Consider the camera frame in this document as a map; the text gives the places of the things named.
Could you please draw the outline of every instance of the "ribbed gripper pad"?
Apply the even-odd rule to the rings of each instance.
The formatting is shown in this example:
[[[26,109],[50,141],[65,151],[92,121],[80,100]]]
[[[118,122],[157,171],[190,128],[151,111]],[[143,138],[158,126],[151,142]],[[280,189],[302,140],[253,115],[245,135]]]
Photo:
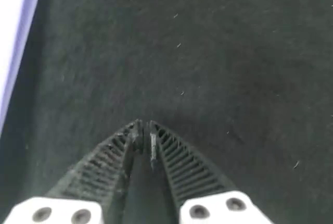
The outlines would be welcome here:
[[[177,212],[188,199],[235,189],[216,165],[176,134],[156,122],[150,129]]]
[[[134,152],[141,141],[142,123],[137,120],[98,144],[46,196],[96,201],[109,215],[114,201],[126,194]]]

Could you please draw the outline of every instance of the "black fabric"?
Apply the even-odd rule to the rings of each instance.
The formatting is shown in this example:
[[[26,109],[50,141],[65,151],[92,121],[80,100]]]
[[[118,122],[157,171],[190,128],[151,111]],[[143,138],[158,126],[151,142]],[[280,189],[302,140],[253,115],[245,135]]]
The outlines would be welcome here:
[[[0,140],[2,214],[156,120],[276,223],[331,223],[333,0],[39,0]]]

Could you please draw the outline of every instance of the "dark cloth surface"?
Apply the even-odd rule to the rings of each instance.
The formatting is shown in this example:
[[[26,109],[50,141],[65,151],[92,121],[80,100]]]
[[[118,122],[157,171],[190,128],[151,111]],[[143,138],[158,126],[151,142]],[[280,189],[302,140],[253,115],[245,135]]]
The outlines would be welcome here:
[[[39,0],[0,140],[1,214],[140,118],[275,223],[331,223],[332,41],[333,0]]]

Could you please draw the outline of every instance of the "screw hole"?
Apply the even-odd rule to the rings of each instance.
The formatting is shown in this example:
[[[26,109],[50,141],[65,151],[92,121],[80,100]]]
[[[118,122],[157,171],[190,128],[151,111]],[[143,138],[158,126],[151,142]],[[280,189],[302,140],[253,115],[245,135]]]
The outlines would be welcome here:
[[[193,219],[206,219],[209,217],[209,211],[202,205],[195,205],[189,210]]]
[[[92,217],[92,214],[87,209],[76,211],[72,216],[73,224],[87,224]]]
[[[242,211],[246,209],[245,203],[238,198],[230,198],[227,200],[227,207],[231,211]]]
[[[34,222],[43,222],[51,215],[52,209],[50,207],[42,207],[38,209],[32,216]]]

